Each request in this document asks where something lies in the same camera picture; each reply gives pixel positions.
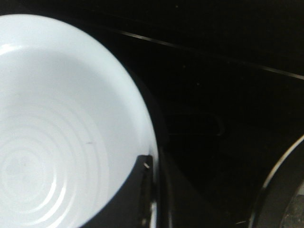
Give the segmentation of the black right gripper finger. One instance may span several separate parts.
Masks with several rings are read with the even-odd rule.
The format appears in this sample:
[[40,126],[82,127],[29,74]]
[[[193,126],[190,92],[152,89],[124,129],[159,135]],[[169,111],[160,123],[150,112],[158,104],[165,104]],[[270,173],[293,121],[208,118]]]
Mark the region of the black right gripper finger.
[[121,188],[86,228],[147,228],[151,218],[153,161],[140,155]]

